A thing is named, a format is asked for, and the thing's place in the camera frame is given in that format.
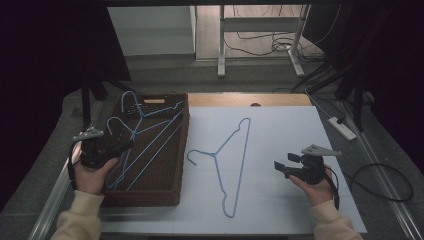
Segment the brown woven basket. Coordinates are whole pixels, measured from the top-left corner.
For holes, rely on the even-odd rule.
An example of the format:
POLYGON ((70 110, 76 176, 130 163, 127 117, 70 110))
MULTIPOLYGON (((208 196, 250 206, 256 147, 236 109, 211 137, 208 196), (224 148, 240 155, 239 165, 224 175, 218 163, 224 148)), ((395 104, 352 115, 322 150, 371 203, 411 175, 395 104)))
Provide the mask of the brown woven basket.
MULTIPOLYGON (((162 153, 159 161, 148 171, 147 182, 139 183, 136 190, 129 191, 107 190, 105 182, 105 200, 102 203, 104 207, 161 207, 179 204, 190 119, 188 96, 186 106, 188 109, 183 123, 184 132, 178 139, 171 141, 172 146, 162 153)), ((107 137, 106 125, 104 141, 108 145, 117 143, 107 137)))

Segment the white desk frame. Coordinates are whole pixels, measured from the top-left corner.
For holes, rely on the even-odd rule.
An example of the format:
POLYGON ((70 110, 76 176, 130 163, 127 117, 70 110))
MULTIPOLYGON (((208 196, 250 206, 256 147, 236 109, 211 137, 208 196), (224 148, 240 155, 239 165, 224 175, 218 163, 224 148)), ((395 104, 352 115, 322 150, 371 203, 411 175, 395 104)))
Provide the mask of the white desk frame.
POLYGON ((293 33, 294 38, 288 49, 288 56, 298 77, 305 75, 297 53, 300 37, 310 6, 303 5, 298 17, 226 17, 225 6, 219 6, 219 50, 218 50, 218 76, 224 77, 225 73, 225 41, 227 32, 284 32, 293 33))

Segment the white foam board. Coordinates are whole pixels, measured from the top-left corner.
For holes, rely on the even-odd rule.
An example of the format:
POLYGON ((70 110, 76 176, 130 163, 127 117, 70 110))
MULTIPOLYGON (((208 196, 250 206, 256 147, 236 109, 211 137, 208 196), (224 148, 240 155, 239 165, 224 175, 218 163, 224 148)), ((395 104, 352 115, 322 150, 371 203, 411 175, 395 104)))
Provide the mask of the white foam board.
POLYGON ((288 153, 310 145, 331 146, 318 112, 300 107, 193 107, 180 203, 175 207, 105 208, 106 233, 180 236, 277 236, 312 233, 315 221, 302 190, 274 169, 288 153), (243 118, 251 130, 234 218, 224 216, 212 164, 191 164, 190 149, 215 149, 243 118))

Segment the black tripod stand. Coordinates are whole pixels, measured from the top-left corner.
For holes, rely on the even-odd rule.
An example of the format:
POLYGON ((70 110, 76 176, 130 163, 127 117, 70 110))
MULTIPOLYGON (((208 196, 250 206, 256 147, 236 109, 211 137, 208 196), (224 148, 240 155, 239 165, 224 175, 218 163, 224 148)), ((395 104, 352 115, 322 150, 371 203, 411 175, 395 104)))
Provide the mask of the black tripod stand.
POLYGON ((334 93, 337 100, 346 100, 353 95, 353 121, 355 126, 362 131, 364 88, 359 67, 355 64, 351 63, 339 70, 334 70, 329 62, 324 62, 311 73, 302 75, 300 81, 290 89, 290 92, 295 93, 301 86, 304 86, 304 93, 315 93, 334 82, 338 82, 334 93))

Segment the white cabinet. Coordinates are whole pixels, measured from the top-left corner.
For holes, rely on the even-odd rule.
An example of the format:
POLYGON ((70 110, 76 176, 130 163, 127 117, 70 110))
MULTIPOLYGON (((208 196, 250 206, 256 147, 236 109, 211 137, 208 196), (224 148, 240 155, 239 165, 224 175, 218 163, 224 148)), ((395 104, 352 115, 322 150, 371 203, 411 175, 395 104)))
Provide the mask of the white cabinet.
POLYGON ((192 6, 109 7, 125 56, 195 53, 192 6))

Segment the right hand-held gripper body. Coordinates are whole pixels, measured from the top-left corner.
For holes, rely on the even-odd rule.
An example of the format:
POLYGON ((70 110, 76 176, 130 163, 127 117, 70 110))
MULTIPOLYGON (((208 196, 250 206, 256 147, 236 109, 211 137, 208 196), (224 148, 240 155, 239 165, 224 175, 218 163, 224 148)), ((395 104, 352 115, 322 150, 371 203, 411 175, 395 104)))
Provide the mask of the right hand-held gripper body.
POLYGON ((287 167, 286 177, 296 176, 310 185, 315 185, 325 179, 326 169, 324 166, 324 156, 341 156, 340 151, 327 149, 312 144, 301 151, 301 168, 287 167))

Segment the person's right hand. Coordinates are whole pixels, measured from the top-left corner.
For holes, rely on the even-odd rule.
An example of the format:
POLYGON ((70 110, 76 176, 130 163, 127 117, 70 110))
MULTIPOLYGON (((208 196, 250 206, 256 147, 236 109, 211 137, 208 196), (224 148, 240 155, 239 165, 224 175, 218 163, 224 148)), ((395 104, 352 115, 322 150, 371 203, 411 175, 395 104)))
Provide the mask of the person's right hand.
POLYGON ((290 176, 289 180, 305 193, 312 206, 317 206, 333 199, 331 185, 326 179, 315 185, 307 184, 296 176, 290 176))

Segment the person's left hand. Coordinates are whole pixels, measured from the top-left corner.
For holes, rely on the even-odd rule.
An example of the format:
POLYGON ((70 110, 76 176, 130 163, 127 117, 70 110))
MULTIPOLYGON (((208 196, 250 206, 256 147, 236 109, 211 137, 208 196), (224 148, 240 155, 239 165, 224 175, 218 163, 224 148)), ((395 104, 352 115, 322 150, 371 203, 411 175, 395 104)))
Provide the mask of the person's left hand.
POLYGON ((117 164, 118 159, 112 158, 97 170, 90 170, 81 163, 74 165, 76 189, 92 195, 100 195, 108 173, 117 164))

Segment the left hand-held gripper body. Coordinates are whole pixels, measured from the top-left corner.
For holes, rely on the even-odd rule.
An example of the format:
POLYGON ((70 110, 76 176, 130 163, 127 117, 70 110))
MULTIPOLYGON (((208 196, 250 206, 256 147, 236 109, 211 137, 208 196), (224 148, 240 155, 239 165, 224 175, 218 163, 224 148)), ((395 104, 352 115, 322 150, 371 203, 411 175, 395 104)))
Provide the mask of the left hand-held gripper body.
POLYGON ((79 160, 85 167, 100 169, 107 161, 115 158, 113 148, 105 145, 103 136, 103 131, 90 127, 86 131, 73 137, 74 143, 81 143, 82 153, 79 160))

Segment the white power strip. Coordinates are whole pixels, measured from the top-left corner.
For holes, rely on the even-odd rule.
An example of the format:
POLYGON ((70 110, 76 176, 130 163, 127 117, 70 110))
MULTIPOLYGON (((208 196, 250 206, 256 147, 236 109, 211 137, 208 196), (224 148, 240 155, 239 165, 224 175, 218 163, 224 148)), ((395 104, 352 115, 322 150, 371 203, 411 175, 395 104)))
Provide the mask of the white power strip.
POLYGON ((343 123, 342 120, 337 117, 328 119, 329 124, 337 130, 347 141, 351 141, 356 138, 356 135, 343 123))

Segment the dark curtain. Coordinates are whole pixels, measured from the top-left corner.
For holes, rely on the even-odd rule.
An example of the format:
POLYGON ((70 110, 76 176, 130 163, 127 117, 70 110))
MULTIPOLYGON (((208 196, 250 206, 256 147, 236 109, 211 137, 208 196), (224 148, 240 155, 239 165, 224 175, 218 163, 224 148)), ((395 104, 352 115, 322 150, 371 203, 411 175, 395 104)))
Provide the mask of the dark curtain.
POLYGON ((84 78, 131 79, 106 0, 0 0, 0 211, 84 78))
POLYGON ((351 0, 311 7, 304 37, 347 66, 373 35, 358 69, 344 77, 336 96, 356 83, 374 97, 372 112, 424 172, 424 0, 351 0))

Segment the metal floor rail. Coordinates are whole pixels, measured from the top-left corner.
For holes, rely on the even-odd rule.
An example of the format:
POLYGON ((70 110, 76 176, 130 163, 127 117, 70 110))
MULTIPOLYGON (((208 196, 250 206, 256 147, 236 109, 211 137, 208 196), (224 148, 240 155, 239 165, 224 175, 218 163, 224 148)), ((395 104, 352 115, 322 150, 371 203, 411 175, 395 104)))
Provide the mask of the metal floor rail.
MULTIPOLYGON (((382 189, 382 192, 388 197, 399 198, 400 195, 395 189, 395 185, 391 182, 388 172, 381 166, 381 161, 379 160, 371 143, 367 139, 366 135, 356 126, 353 119, 353 113, 349 108, 349 104, 343 101, 337 101, 337 105, 346 115, 345 123, 356 134, 357 143, 359 144, 365 159, 370 164, 375 164, 373 173, 376 176, 377 182, 382 189)), ((406 237, 409 240, 424 240, 424 233, 418 229, 418 225, 413 218, 412 213, 409 211, 406 203, 389 201, 389 205, 393 210, 394 215, 396 216, 396 219, 399 222, 406 237)))
POLYGON ((45 240, 47 238, 53 221, 56 218, 56 214, 61 205, 61 202, 64 199, 64 196, 70 185, 68 167, 79 158, 81 152, 81 142, 84 139, 102 135, 103 133, 101 131, 90 127, 86 131, 80 132, 78 135, 72 138, 72 144, 68 150, 68 157, 65 160, 64 166, 47 198, 41 213, 39 214, 39 217, 28 237, 28 240, 45 240))

